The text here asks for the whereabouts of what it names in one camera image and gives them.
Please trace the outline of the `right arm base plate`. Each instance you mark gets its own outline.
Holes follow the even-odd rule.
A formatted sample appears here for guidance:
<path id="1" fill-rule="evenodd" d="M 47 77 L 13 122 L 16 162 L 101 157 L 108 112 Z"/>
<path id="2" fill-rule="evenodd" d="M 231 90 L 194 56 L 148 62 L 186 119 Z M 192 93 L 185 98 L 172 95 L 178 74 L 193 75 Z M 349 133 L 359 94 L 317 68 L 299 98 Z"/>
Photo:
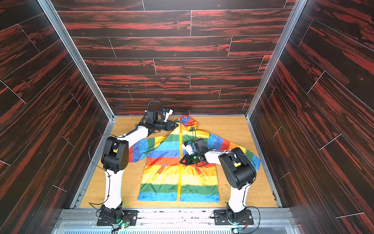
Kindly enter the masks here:
<path id="1" fill-rule="evenodd" d="M 244 210 L 234 213 L 231 210 L 214 210 L 210 218 L 214 219 L 215 225 L 253 225 L 253 216 L 250 210 Z"/>

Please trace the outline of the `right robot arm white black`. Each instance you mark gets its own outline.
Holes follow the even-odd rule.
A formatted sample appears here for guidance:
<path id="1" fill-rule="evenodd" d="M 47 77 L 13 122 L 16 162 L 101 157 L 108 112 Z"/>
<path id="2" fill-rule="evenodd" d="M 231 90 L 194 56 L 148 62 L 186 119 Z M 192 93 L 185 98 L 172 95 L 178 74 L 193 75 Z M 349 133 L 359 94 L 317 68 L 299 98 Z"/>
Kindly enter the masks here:
<path id="1" fill-rule="evenodd" d="M 230 199 L 227 203 L 227 218 L 230 222 L 239 222 L 246 212 L 248 190 L 256 180 L 257 170 L 241 148 L 232 150 L 197 150 L 183 156 L 180 163 L 193 165 L 200 162 L 221 165 L 227 181 L 231 186 Z"/>

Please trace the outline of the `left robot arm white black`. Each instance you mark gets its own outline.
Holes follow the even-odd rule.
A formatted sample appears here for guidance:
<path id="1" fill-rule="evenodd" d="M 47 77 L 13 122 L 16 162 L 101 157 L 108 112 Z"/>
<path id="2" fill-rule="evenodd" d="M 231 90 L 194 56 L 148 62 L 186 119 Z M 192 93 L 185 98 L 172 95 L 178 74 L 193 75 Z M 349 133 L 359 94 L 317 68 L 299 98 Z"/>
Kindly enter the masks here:
<path id="1" fill-rule="evenodd" d="M 121 185 L 123 170 L 130 162 L 129 148 L 155 131 L 172 131 L 176 127 L 178 124 L 173 121 L 155 120 L 137 124 L 133 130 L 123 136 L 107 138 L 101 157 L 103 169 L 107 174 L 106 198 L 100 207 L 102 217 L 114 223 L 122 220 Z"/>

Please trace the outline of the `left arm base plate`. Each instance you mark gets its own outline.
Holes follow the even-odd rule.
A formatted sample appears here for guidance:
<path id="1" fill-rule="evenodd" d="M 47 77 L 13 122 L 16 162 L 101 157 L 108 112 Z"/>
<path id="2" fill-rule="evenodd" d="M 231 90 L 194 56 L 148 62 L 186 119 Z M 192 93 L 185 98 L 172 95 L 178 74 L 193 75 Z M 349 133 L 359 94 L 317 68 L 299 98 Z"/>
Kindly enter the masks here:
<path id="1" fill-rule="evenodd" d="M 100 211 L 97 226 L 120 227 L 135 226 L 138 216 L 137 210 L 104 209 Z"/>

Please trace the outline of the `rainbow striped kids jacket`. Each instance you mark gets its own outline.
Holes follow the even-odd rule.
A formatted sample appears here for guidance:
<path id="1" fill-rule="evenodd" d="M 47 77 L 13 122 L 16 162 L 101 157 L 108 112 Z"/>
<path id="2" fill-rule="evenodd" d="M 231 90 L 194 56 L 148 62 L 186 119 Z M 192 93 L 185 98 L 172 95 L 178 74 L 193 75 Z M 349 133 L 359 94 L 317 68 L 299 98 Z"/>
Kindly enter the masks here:
<path id="1" fill-rule="evenodd" d="M 219 202 L 215 164 L 181 165 L 180 159 L 187 154 L 182 144 L 200 138 L 214 150 L 232 150 L 237 144 L 199 130 L 191 116 L 184 115 L 176 122 L 179 126 L 169 135 L 142 139 L 129 149 L 130 162 L 147 158 L 138 200 Z"/>

